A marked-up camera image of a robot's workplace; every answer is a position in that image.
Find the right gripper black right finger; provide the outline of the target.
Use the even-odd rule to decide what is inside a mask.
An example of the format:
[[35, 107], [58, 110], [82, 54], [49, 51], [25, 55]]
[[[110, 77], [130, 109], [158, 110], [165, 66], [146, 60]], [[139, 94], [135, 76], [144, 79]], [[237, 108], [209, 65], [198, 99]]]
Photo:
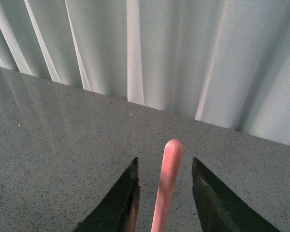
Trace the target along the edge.
[[192, 161], [193, 198], [204, 232], [277, 232], [201, 161]]

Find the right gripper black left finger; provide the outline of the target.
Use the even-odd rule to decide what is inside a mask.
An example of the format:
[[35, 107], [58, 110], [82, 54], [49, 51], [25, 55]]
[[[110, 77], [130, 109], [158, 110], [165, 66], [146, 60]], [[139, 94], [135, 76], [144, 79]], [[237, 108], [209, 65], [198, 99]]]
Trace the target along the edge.
[[99, 205], [75, 232], [135, 231], [140, 199], [138, 158], [135, 157]]

